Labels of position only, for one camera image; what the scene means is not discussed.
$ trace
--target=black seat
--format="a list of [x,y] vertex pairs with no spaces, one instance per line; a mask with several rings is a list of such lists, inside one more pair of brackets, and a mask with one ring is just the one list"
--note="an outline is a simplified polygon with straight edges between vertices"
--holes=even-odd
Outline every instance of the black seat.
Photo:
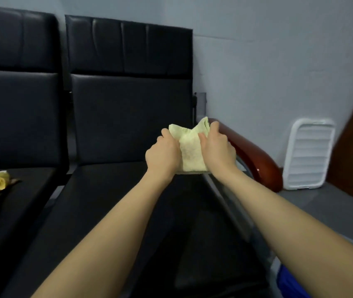
[[54,15],[0,8],[0,290],[21,238],[68,167]]
[[[139,181],[163,127],[192,126],[192,31],[66,17],[80,166],[2,297],[29,297]],[[176,175],[150,218],[122,297],[224,295],[265,272],[201,175]]]

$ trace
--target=glossy red-brown armrest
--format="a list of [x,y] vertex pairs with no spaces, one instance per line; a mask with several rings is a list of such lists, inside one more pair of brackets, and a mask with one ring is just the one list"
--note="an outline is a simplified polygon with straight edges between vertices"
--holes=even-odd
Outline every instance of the glossy red-brown armrest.
[[236,149],[236,154],[247,164],[252,172],[254,180],[274,192],[279,192],[283,189],[281,171],[265,151],[220,121],[219,132],[228,137],[229,142]]

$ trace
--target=white plastic basket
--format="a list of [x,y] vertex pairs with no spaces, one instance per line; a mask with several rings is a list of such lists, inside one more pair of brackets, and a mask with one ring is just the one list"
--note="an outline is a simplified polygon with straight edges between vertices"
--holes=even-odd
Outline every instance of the white plastic basket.
[[334,136],[335,123],[331,119],[301,118],[295,121],[284,163],[285,189],[311,189],[323,185]]

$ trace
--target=blue object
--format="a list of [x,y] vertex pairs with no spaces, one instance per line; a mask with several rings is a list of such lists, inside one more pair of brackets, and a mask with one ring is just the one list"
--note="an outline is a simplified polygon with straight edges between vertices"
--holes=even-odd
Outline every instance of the blue object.
[[309,294],[283,265],[278,271],[277,286],[284,298],[310,298]]

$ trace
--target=white wall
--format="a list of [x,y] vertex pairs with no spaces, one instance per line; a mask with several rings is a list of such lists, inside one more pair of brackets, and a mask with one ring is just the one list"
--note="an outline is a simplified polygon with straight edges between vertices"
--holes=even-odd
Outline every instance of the white wall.
[[194,29],[208,114],[282,166],[290,127],[353,110],[353,0],[0,0],[0,6]]

